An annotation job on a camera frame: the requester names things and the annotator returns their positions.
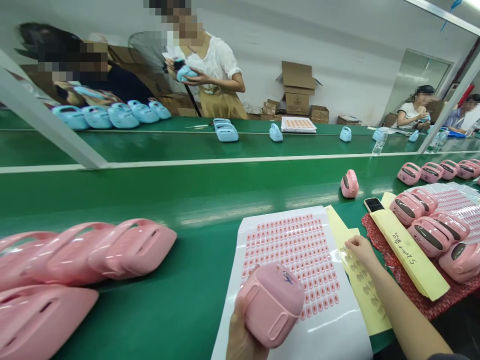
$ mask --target person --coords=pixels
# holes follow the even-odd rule
[[[466,101],[463,102],[460,108],[457,108],[451,112],[451,114],[446,118],[443,123],[444,127],[447,127],[449,130],[465,134],[466,131],[461,129],[465,115],[471,112],[480,104],[480,94],[473,94],[467,97]]]
[[[366,238],[354,236],[345,242],[345,246],[370,274],[407,360],[468,360],[462,355],[453,354],[433,325],[380,264],[372,245]],[[230,318],[226,360],[266,360],[268,358],[269,350],[260,344],[245,327],[246,311],[247,302],[241,298],[236,302]]]
[[[232,49],[197,23],[184,0],[149,0],[149,7],[173,25],[168,32],[165,62],[177,81],[174,61],[185,63],[197,73],[184,84],[198,87],[203,114],[207,118],[248,119],[237,93],[245,92],[245,83]]]
[[[394,128],[428,130],[430,121],[426,106],[432,101],[435,89],[431,85],[422,85],[416,89],[413,102],[404,103],[398,110]]]
[[[34,49],[30,57],[39,63],[50,64],[47,67],[56,70],[53,71],[53,83],[58,95],[69,104],[109,106],[130,100],[143,104],[156,100],[135,74],[109,61],[106,53],[91,51],[91,47],[78,36],[36,22],[23,23],[18,26],[18,31],[24,46]],[[73,78],[66,79],[64,73],[73,74]],[[76,86],[87,87],[101,98],[79,94],[74,89]]]

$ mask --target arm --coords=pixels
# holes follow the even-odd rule
[[[408,360],[426,360],[435,354],[452,354],[445,340],[382,267],[370,242],[355,236],[345,243],[371,276],[391,327]]]

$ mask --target plastic bottle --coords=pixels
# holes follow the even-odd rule
[[[389,135],[385,131],[381,134],[381,136],[378,138],[378,140],[375,143],[375,147],[373,148],[373,151],[371,152],[373,156],[380,155],[380,153],[384,148],[385,143],[387,142],[388,136]]]
[[[425,154],[436,154],[447,141],[447,133],[444,129],[440,129],[435,135],[430,145],[426,148]]]

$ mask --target pink device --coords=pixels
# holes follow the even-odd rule
[[[0,359],[50,359],[98,297],[95,290],[61,285],[30,285],[0,292]]]
[[[474,178],[476,176],[475,174],[479,171],[479,167],[469,160],[462,160],[458,165],[460,169],[458,170],[457,176],[464,180]]]
[[[435,212],[430,217],[450,232],[457,242],[465,240],[470,234],[470,226],[455,215],[447,212]]]
[[[407,162],[403,165],[396,176],[405,184],[412,186],[420,180],[421,169],[413,162]]]
[[[359,193],[359,182],[355,171],[348,170],[340,182],[341,193],[346,198],[354,198]]]
[[[480,243],[452,246],[438,264],[457,283],[465,283],[480,274]]]
[[[285,267],[270,262],[260,266],[240,289],[248,307],[245,325],[269,349],[279,347],[299,319],[305,290]]]
[[[420,178],[429,184],[434,184],[444,175],[444,168],[434,162],[427,162],[421,167]]]
[[[410,226],[414,220],[420,218],[425,211],[422,203],[412,194],[401,192],[390,204],[390,210],[403,225]]]
[[[88,265],[115,280],[143,276],[160,266],[176,239],[175,231],[154,221],[127,220],[96,245]]]
[[[415,220],[408,232],[429,258],[440,256],[455,243],[452,234],[427,216]]]
[[[459,172],[460,166],[452,160],[443,160],[440,163],[440,166],[443,168],[443,175],[441,176],[444,180],[452,180],[457,173]]]
[[[0,256],[0,291],[34,285],[39,282],[24,273],[25,267],[32,257],[44,244],[48,243],[58,234],[48,231],[29,231],[5,237],[0,240],[0,253],[25,239],[34,239],[25,242],[7,251]]]
[[[113,229],[115,226],[106,222],[85,222],[70,227],[37,251],[27,264],[26,274],[45,284],[69,286],[106,279],[88,266],[87,259]]]
[[[423,205],[423,216],[430,216],[439,206],[438,200],[427,190],[419,187],[410,192]]]

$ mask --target smartphone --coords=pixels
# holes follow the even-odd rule
[[[371,197],[369,199],[366,199],[363,201],[363,203],[365,204],[365,207],[369,213],[373,213],[378,210],[385,209],[382,203],[380,202],[380,200],[378,200],[376,197]]]

